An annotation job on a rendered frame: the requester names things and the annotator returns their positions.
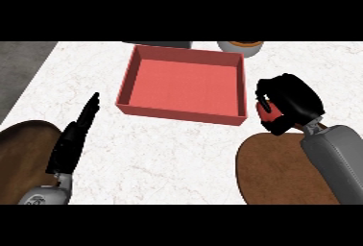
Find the dark brown round board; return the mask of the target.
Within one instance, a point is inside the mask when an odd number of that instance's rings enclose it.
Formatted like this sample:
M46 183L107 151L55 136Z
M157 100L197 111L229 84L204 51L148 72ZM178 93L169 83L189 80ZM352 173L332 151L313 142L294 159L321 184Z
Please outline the dark brown round board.
M0 131L0 205L15 205L33 187L57 184L46 169L59 136L58 127L42 120Z

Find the red bell pepper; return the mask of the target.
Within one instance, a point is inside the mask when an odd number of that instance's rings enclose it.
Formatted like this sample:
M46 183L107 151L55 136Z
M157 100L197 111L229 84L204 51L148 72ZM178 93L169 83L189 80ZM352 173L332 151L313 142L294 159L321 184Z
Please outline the red bell pepper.
M265 122L273 122L278 119L278 117L282 116L282 112L278 109L272 101L268 101L268 103L269 103L272 111L266 111L262 103L257 103L257 112Z

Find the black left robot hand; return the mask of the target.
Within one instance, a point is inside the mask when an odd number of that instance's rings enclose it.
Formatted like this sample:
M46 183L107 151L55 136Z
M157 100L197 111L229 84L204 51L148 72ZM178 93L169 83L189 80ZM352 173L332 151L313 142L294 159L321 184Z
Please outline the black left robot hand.
M86 103L79 119L68 124L57 141L46 169L49 174L74 173L98 111L99 93L96 92Z

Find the dark grey flat object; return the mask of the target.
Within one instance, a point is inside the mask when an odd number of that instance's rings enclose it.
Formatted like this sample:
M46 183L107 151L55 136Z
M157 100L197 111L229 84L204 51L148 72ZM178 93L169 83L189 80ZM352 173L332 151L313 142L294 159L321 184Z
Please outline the dark grey flat object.
M124 43L149 45L149 46L161 46L161 47L173 47L173 48L192 48L192 41L123 41Z

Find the grey bowl with orange rim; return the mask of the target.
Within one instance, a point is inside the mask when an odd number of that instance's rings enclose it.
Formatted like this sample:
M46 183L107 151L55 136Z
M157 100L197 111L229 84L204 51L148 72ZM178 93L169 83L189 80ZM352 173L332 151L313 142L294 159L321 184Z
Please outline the grey bowl with orange rim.
M225 52L241 53L247 58L253 57L262 50L263 41L219 41Z

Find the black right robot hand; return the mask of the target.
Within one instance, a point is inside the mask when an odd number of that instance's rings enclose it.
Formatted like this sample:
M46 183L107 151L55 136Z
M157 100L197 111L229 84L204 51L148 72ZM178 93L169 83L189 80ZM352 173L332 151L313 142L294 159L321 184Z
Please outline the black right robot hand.
M273 122L262 124L273 135L282 135L291 128L306 126L325 114L321 98L306 82L293 74L284 73L257 84L257 100L266 111L272 111L272 101L282 112Z

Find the red cardboard box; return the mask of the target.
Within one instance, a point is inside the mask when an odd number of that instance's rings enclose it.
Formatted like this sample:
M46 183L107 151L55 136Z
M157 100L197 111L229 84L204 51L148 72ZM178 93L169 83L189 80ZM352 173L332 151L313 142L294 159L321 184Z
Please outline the red cardboard box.
M132 115L241 125L247 119L244 55L135 46L116 105Z

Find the brown wooden cutting board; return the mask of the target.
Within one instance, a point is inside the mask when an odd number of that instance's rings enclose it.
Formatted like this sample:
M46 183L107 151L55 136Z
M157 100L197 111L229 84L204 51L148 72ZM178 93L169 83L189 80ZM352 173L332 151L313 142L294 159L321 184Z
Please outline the brown wooden cutting board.
M303 133L259 133L237 151L237 184L248 205L340 203L301 149Z

